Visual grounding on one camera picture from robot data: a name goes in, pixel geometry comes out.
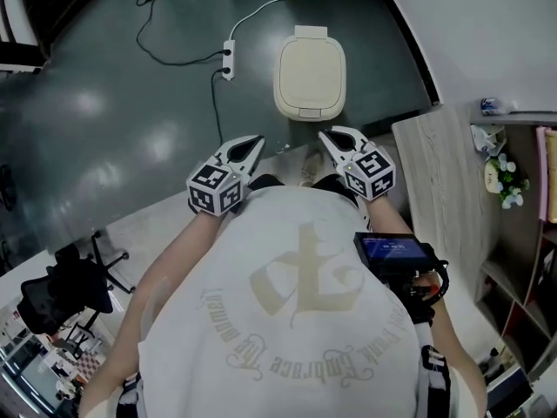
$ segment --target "shoe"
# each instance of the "shoe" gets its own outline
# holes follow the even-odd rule
[[[303,187],[312,187],[315,183],[315,177],[323,166],[323,152],[319,149],[310,149],[305,157],[302,166],[302,174],[299,185]]]

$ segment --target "white cable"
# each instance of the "white cable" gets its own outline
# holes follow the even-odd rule
[[[275,3],[275,2],[279,2],[280,0],[271,0],[270,2],[265,3],[264,5],[260,6],[257,10],[253,11],[249,16],[244,17],[242,20],[240,20],[237,24],[234,25],[234,28],[232,28],[232,31],[230,31],[230,36],[228,37],[228,40],[232,40],[232,35],[234,34],[234,31],[236,30],[236,28],[238,28],[238,26],[242,23],[245,22],[248,18],[255,16],[258,12],[260,12],[265,6],[271,4],[271,3]]]

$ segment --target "black cable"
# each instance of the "black cable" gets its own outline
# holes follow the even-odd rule
[[[219,146],[223,144],[223,132],[220,130],[220,118],[218,117],[217,99],[215,99],[215,76],[223,71],[228,70],[227,68],[219,68],[211,74],[211,96],[212,96],[212,108],[215,110],[215,118],[217,119],[217,129],[218,129],[218,141]]]
[[[151,2],[151,8],[149,9],[149,18],[147,18],[147,21],[143,24],[143,26],[139,30],[138,34],[136,35],[136,44],[138,44],[138,47],[141,48],[142,51],[146,52],[151,57],[151,59],[153,59],[155,62],[158,62],[159,64],[166,65],[166,66],[188,66],[188,65],[193,65],[193,64],[199,64],[201,62],[204,62],[205,60],[210,59],[211,57],[217,56],[217,54],[224,54],[225,53],[225,50],[220,50],[220,51],[213,52],[212,54],[210,54],[207,57],[202,57],[200,59],[189,60],[187,62],[167,62],[167,61],[161,59],[160,57],[156,57],[152,52],[150,52],[146,47],[144,47],[141,44],[141,41],[139,40],[139,37],[141,36],[141,33],[143,32],[145,27],[152,20],[153,6],[155,5],[156,0],[143,0],[143,1],[142,0],[136,0],[136,6],[145,6],[149,2]]]

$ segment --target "printed graphic on shirt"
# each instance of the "printed graphic on shirt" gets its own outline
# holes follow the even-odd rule
[[[320,243],[323,241],[316,234],[313,223],[300,225],[298,251],[283,253],[272,261],[285,264],[297,272],[298,284],[287,295],[281,295],[272,284],[267,272],[268,265],[257,269],[250,276],[249,284],[254,298],[270,319],[285,311],[285,305],[294,294],[297,294],[297,301],[290,320],[291,328],[295,328],[292,322],[296,314],[337,314],[352,310],[365,278],[356,287],[352,283],[342,293],[321,293],[319,272],[335,255],[319,255]],[[351,275],[353,281],[355,275],[351,272],[358,270],[351,266],[339,266],[332,274],[342,286],[348,286],[348,276]],[[264,381],[267,376],[279,376],[290,382],[317,382],[322,385],[337,382],[342,388],[349,388],[354,382],[370,381],[375,375],[375,369],[381,364],[382,357],[402,340],[412,325],[396,296],[388,292],[387,297],[393,305],[392,312],[375,337],[343,348],[327,349],[313,361],[297,360],[284,354],[276,354],[272,345],[257,329],[245,330],[237,327],[234,318],[229,317],[226,310],[224,293],[224,288],[205,289],[200,296],[198,309],[206,311],[215,332],[227,348],[223,363],[230,369],[246,372],[254,381]]]

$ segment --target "white t-shirt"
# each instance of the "white t-shirt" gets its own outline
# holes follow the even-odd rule
[[[139,345],[147,416],[411,417],[419,343],[338,194],[254,192]]]

